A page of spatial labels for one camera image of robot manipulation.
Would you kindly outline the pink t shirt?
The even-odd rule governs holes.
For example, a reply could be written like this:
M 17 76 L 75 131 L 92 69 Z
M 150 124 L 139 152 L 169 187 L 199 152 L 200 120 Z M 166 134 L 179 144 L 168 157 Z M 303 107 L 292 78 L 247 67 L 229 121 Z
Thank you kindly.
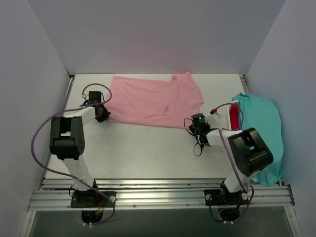
M 113 76 L 111 122 L 182 129 L 184 118 L 200 113 L 202 93 L 190 72 L 170 81 Z

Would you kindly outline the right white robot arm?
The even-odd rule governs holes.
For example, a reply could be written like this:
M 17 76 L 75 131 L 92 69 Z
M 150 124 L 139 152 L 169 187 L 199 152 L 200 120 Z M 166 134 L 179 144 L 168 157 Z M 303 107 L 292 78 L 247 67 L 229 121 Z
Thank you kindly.
M 255 128 L 227 130 L 212 128 L 210 116 L 191 116 L 190 134 L 202 150 L 204 147 L 223 147 L 232 166 L 232 173 L 223 181 L 219 198 L 223 203 L 232 203 L 237 192 L 247 192 L 253 176 L 273 163 L 274 157 Z

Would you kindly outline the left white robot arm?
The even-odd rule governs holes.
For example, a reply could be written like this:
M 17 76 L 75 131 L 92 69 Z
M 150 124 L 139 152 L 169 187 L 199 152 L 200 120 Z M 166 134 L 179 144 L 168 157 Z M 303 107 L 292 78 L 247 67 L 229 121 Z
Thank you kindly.
M 110 112 L 104 106 L 104 96 L 100 91 L 90 91 L 82 109 L 66 117 L 51 120 L 50 152 L 56 155 L 75 176 L 75 199 L 82 200 L 88 207 L 99 203 L 100 195 L 92 190 L 97 188 L 83 158 L 85 139 L 83 127 L 91 121 L 102 123 L 108 120 Z

